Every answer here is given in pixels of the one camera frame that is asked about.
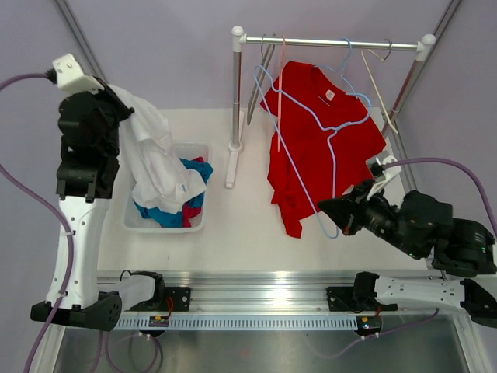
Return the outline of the red t shirt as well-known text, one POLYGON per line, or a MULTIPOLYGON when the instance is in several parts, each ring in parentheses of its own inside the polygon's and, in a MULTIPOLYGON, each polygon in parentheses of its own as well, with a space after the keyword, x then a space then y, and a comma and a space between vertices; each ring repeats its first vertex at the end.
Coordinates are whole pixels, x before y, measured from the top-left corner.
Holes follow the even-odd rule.
MULTIPOLYGON (((279 79, 260 103, 277 116, 279 79)), ((300 238, 301 220, 318 202, 372 177, 366 162, 386 141, 360 99, 348 96, 312 64, 289 61, 283 70, 281 149, 277 130, 269 149, 272 204, 286 233, 300 238)))

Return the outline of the white t shirt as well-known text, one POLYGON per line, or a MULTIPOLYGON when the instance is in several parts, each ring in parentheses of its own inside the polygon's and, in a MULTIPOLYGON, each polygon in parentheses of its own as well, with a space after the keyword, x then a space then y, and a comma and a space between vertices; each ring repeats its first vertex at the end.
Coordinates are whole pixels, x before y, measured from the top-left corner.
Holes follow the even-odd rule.
POLYGON ((169 122, 147 100, 112 85, 127 106, 135 109, 120 124, 120 152, 133 177, 131 196, 146 208, 175 214, 207 185, 179 160, 169 122))

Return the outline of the blue t shirt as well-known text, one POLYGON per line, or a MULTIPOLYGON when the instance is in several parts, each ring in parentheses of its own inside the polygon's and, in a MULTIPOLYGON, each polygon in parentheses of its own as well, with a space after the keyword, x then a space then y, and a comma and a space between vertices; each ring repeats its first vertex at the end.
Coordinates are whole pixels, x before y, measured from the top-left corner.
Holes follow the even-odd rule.
MULTIPOLYGON (((205 161, 204 161, 204 163, 201 164, 201 166, 202 166, 202 169, 200 169, 199 171, 194 170, 194 169, 187 169, 187 170, 194 171, 195 174, 198 174, 201 177, 201 179, 204 183, 207 183, 209 178, 211 177, 214 169, 210 163, 205 162, 205 161)), ((203 204, 204 204, 205 193, 202 193, 202 194, 203 194, 203 204)), ((167 228, 167 229, 183 228, 183 226, 182 226, 182 210, 175 213, 175 214, 172 214, 172 213, 161 211, 158 207, 146 208, 146 207, 142 207, 141 205, 137 204, 136 202, 134 202, 134 205, 137 208, 137 211, 139 212, 140 216, 143 219, 155 221, 156 223, 159 224, 159 226, 161 228, 167 228)))

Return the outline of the magenta t shirt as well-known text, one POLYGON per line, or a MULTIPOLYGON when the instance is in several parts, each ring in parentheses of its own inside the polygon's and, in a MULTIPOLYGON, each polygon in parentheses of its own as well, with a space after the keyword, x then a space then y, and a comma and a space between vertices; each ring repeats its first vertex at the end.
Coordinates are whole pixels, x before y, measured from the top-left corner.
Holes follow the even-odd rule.
MULTIPOLYGON (((187 169, 194 169, 199 171, 202 169, 201 164, 204 163, 203 157, 196 157, 194 159, 181 159, 183 165, 187 169)), ((182 208, 182 226, 183 228, 191 228, 190 220, 195 218, 202 211, 203 206, 203 194, 195 196, 193 199, 189 200, 183 205, 182 208)))

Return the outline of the pink hanger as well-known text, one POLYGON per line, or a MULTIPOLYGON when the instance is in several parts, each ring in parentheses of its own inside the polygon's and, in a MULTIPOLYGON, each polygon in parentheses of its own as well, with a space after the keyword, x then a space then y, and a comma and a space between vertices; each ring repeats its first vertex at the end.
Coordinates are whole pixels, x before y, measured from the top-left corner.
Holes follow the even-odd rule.
POLYGON ((282 35, 282 47, 280 51, 280 71, 279 71, 279 88, 278 88, 278 106, 277 106, 277 134, 278 134, 278 139, 277 139, 277 147, 276 150, 280 152, 281 149, 281 137, 280 137, 280 132, 281 132, 281 120, 283 116, 283 93, 282 93, 282 88, 283 88, 283 70, 284 70, 284 65, 285 65, 285 51, 286 51, 286 38, 284 34, 282 35))

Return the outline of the grey hanger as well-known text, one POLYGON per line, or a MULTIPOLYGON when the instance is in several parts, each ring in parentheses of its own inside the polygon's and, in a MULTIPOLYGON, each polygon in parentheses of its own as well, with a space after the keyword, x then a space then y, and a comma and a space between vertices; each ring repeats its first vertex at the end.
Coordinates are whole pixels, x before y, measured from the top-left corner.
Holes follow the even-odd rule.
MULTIPOLYGON (((264 68, 269 67, 269 63, 272 60, 274 51, 275 51, 275 46, 272 44, 268 44, 265 49, 262 47, 265 45, 263 43, 263 40, 265 38, 265 34, 261 36, 261 43, 260 43, 260 53, 261 53, 261 61, 260 64, 264 68)), ((253 114, 255 111, 255 106, 257 104, 258 98, 259 98, 259 89, 258 86, 263 84, 264 81, 264 73, 260 68, 256 69, 256 76, 255 76, 255 83, 252 88, 252 93, 248 101, 248 109, 247 109, 247 125, 249 126, 252 122, 253 114)))

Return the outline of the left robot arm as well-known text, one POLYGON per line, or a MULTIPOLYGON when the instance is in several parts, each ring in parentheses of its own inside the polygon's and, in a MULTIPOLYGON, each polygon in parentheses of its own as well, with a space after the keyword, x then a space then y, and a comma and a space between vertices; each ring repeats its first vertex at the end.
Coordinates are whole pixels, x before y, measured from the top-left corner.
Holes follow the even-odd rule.
POLYGON ((161 274, 134 271, 100 287, 97 263, 103 222, 120 168, 119 126, 134 113, 100 78, 77 87, 59 106, 61 163, 57 215, 61 237, 50 289, 33 305, 33 321, 109 332, 136 305, 160 309, 166 301, 161 274))

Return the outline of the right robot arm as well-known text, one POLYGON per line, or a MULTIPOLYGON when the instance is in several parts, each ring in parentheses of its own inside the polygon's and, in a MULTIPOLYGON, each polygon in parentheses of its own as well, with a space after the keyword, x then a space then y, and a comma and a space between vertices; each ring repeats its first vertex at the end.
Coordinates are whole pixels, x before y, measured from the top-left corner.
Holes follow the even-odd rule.
POLYGON ((399 305, 425 305, 465 311, 472 322, 496 326, 495 238, 482 224, 455 218, 450 204, 413 190, 400 206, 383 193, 370 193, 371 181, 341 197, 318 202, 345 236, 365 228, 414 260, 429 259, 452 278, 401 280, 368 271, 348 288, 330 287, 328 305, 339 311, 392 311, 399 305))

